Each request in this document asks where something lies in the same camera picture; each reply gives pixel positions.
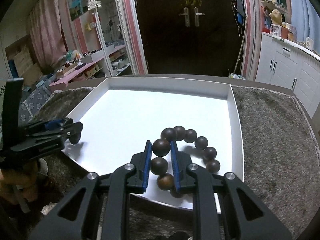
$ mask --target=metal screw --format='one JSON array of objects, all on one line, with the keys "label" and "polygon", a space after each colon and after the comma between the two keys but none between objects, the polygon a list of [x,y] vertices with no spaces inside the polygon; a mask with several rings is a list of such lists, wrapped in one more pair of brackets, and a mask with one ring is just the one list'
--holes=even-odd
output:
[{"label": "metal screw", "polygon": [[128,171],[131,171],[134,169],[134,165],[132,163],[127,163],[124,168]]},{"label": "metal screw", "polygon": [[189,169],[192,171],[195,171],[198,169],[198,165],[195,163],[191,163],[191,164],[189,164]]},{"label": "metal screw", "polygon": [[97,176],[98,176],[97,173],[95,173],[95,172],[90,172],[90,173],[87,175],[87,178],[88,178],[88,179],[91,179],[91,180],[94,180],[94,179],[96,179]]},{"label": "metal screw", "polygon": [[236,176],[234,173],[228,172],[228,173],[226,173],[226,178],[232,180],[232,179],[235,179]]}]

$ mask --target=pink curtain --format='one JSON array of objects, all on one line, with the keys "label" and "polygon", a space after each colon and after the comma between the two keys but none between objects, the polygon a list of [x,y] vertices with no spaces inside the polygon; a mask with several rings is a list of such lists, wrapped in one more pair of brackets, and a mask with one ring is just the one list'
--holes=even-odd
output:
[{"label": "pink curtain", "polygon": [[39,0],[28,16],[28,29],[42,69],[53,66],[66,53],[58,0]]}]

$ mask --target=pink shelf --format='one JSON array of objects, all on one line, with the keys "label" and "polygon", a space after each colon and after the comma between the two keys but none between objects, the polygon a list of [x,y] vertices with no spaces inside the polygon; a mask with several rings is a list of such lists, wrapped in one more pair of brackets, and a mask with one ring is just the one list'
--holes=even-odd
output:
[{"label": "pink shelf", "polygon": [[[123,49],[123,48],[125,48],[125,45],[116,46],[113,51],[109,52],[109,55],[112,54],[112,53],[115,53],[115,52],[117,52],[118,50]],[[87,68],[91,67],[92,65],[96,64],[98,61],[100,61],[100,60],[102,60],[102,59],[103,59],[103,57],[97,59],[97,60],[94,61],[94,62],[91,62],[91,63],[86,64],[86,65],[83,66],[82,68],[71,72],[71,73],[70,73],[69,75],[67,75],[66,77],[61,78],[61,79],[59,79],[58,81],[51,83],[51,84],[49,85],[49,87],[54,86],[54,85],[58,85],[58,84],[63,84],[63,83],[64,83],[65,85],[68,85],[68,82],[69,82],[71,79],[75,78],[77,75],[79,75],[80,73],[82,73],[83,71],[85,71]]]}]

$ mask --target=cabinet handle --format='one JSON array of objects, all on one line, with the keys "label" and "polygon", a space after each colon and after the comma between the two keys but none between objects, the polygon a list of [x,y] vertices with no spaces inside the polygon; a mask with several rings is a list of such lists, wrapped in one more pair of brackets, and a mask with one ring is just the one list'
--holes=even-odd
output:
[{"label": "cabinet handle", "polygon": [[277,67],[277,63],[275,62],[274,65],[273,65],[273,73],[275,73],[276,67]]},{"label": "cabinet handle", "polygon": [[296,84],[297,84],[297,79],[295,78],[293,81],[292,90],[296,88]]}]

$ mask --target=gray carpet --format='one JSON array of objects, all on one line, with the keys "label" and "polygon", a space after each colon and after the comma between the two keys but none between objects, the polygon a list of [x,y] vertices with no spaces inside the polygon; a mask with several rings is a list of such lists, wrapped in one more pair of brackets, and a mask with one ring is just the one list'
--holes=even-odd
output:
[{"label": "gray carpet", "polygon": [[[320,206],[319,148],[294,97],[269,90],[233,86],[244,142],[244,181],[289,228],[293,238],[310,223]],[[88,93],[88,88],[54,95],[36,119],[65,117]],[[61,153],[46,157],[52,193],[41,195],[38,209],[19,219],[22,232],[41,219],[44,204],[59,200],[79,178]],[[192,235],[189,212],[172,210],[136,197],[130,205],[131,240]]]}]

